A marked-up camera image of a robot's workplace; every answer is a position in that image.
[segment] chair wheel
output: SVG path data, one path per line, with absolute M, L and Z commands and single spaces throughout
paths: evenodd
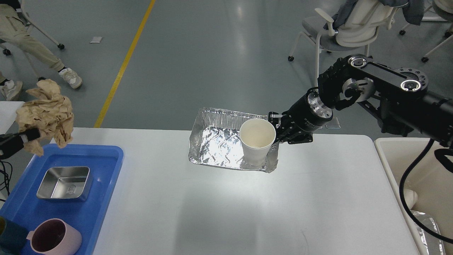
M 4 49 L 2 52 L 3 52 L 3 54 L 6 55 L 6 56 L 11 55 L 11 51 L 10 51 L 9 49 Z

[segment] mug handle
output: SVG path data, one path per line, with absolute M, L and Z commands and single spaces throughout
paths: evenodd
M 27 235 L 27 239 L 31 240 L 34 235 L 34 231 L 30 231 L 29 234 Z

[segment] robotic arm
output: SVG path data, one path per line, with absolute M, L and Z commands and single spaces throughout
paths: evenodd
M 0 160 L 7 159 L 24 148 L 24 143 L 41 137 L 39 129 L 32 128 L 20 133 L 0 135 Z
M 428 79 L 418 70 L 392 70 L 355 54 L 338 59 L 318 77 L 318 85 L 289 110 L 269 113 L 280 142 L 312 142 L 312 133 L 332 119 L 332 109 L 358 103 L 377 119 L 383 133 L 406 137 L 417 130 L 453 149 L 453 102 L 428 92 Z M 379 107 L 369 98 L 379 100 Z

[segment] blue tray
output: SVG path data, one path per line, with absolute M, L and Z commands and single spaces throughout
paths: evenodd
M 91 255 L 123 163 L 123 150 L 117 146 L 56 144 L 44 146 L 44 156 L 33 156 L 22 177 L 0 209 L 0 215 L 34 230 L 41 222 L 60 218 L 82 234 L 77 255 Z M 51 167 L 87 166 L 93 183 L 86 201 L 47 201 L 38 199 L 36 191 Z M 27 241 L 22 255 L 36 253 Z

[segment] white chair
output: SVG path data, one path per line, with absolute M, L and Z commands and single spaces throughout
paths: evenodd
M 305 35 L 316 47 L 315 56 L 315 85 L 318 84 L 319 76 L 319 55 L 322 50 L 328 53 L 334 51 L 347 51 L 365 46 L 365 55 L 369 56 L 370 43 L 377 38 L 379 27 L 385 25 L 387 29 L 394 23 L 393 17 L 398 7 L 385 6 L 378 0 L 359 0 L 346 23 L 333 29 L 334 20 L 325 11 L 316 8 L 319 16 L 303 19 L 302 26 L 306 32 L 302 31 L 296 37 L 294 45 L 288 56 L 288 61 L 293 61 L 293 53 L 297 47 L 299 39 Z M 328 30 L 323 26 L 327 22 Z
M 18 10 L 17 15 L 24 23 L 25 27 L 27 28 L 27 32 L 30 33 L 33 28 L 36 28 L 39 30 L 43 35 L 45 35 L 49 40 L 51 40 L 53 43 L 57 45 L 59 49 L 64 49 L 64 44 L 59 43 L 57 40 L 55 40 L 52 36 L 47 34 L 44 30 L 42 30 L 40 27 L 38 27 L 29 17 L 28 13 L 25 11 L 25 0 L 22 0 L 20 3 L 21 9 Z M 0 48 L 3 49 L 2 53 L 6 56 L 11 55 L 11 51 L 7 49 L 3 44 L 6 43 L 4 40 L 0 39 Z M 45 79 L 44 77 L 41 77 L 39 73 L 37 72 L 35 66 L 33 65 L 33 62 L 30 59 L 30 56 L 24 52 L 25 57 L 27 58 L 28 62 L 30 63 L 31 68 L 33 69 L 34 74 L 38 78 L 38 80 Z
M 450 28 L 445 32 L 444 36 L 447 38 L 445 39 L 442 43 L 440 43 L 439 45 L 437 45 L 434 49 L 430 50 L 427 54 L 425 54 L 423 57 L 422 57 L 422 62 L 423 63 L 426 63 L 429 58 L 428 56 L 431 55 L 434 51 L 436 51 L 437 49 L 439 49 L 441 46 L 443 46 L 444 44 L 446 44 L 447 42 L 449 42 L 450 40 L 453 39 L 453 0 L 433 0 L 433 3 L 430 7 L 428 7 L 426 11 L 428 11 L 430 8 L 433 8 L 434 11 L 437 13 L 437 15 L 439 15 L 441 18 L 443 18 L 444 20 L 448 21 L 448 22 L 452 22 Z M 409 26 L 409 24 L 407 24 L 406 26 L 404 26 L 401 31 L 400 31 L 400 35 L 404 35 L 406 33 L 405 29 Z

